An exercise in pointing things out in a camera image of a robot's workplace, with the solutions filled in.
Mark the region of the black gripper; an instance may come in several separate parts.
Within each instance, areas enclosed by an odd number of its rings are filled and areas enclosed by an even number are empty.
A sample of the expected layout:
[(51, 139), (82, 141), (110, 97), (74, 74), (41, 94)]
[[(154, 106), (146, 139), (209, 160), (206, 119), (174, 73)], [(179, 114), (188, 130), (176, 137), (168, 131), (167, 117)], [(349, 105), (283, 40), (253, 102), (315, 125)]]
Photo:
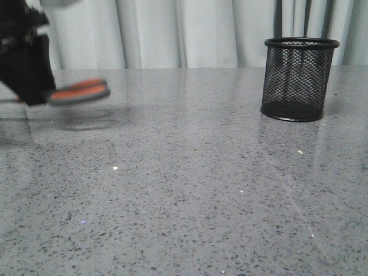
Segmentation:
[(56, 90), (49, 37), (37, 33), (48, 24), (26, 1), (1, 1), (1, 82), (29, 106), (46, 103)]

